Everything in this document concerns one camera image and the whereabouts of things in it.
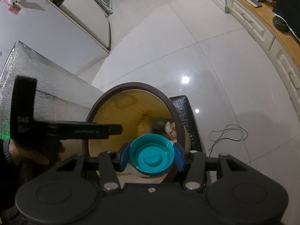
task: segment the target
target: teal lid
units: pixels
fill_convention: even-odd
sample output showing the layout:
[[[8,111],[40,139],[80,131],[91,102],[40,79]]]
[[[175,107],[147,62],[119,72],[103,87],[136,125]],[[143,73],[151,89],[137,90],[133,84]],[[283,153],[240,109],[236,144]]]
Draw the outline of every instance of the teal lid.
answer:
[[[170,141],[158,134],[145,134],[130,145],[129,158],[135,168],[146,175],[158,175],[167,171],[174,160],[174,148]]]

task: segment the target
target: wooden surface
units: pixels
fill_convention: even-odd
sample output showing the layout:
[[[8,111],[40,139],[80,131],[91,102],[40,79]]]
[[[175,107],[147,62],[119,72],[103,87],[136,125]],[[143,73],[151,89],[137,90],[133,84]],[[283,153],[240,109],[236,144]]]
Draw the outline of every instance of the wooden surface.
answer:
[[[275,28],[272,19],[275,14],[269,2],[262,2],[262,7],[253,7],[245,0],[238,0],[245,8],[252,12],[270,31],[276,36],[282,47],[293,59],[295,65],[300,70],[300,43],[291,32],[284,33]]]

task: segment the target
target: white tile floor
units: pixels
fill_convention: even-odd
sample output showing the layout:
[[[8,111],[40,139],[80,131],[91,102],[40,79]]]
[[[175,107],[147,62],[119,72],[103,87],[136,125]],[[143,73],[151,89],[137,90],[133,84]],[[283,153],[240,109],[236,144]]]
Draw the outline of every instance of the white tile floor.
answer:
[[[277,71],[246,29],[210,0],[113,0],[113,8],[113,50],[92,85],[107,91],[136,81],[169,97],[187,95],[199,110],[194,114],[206,151],[211,131],[239,124],[249,137],[219,143],[212,156],[230,153],[295,193],[300,123]],[[294,182],[286,184],[293,172]],[[299,224],[299,194],[285,214],[288,225]]]

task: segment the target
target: red object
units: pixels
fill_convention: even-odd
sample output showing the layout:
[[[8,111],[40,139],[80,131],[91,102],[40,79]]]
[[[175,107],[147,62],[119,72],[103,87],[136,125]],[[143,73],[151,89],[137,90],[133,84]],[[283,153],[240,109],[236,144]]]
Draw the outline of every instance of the red object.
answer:
[[[11,5],[9,7],[9,11],[12,12],[13,14],[17,15],[20,11],[21,11],[22,7],[20,7],[19,5],[17,5],[16,3]]]

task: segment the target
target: human hand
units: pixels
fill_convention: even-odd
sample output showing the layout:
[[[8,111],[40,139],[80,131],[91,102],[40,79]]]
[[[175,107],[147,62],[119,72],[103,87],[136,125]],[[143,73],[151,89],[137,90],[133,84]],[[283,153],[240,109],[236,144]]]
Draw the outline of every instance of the human hand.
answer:
[[[18,165],[20,161],[24,158],[28,158],[33,160],[34,162],[42,165],[49,164],[49,159],[41,154],[40,152],[25,148],[20,146],[16,141],[13,139],[10,140],[9,146],[8,146],[9,152],[12,156],[13,162]]]

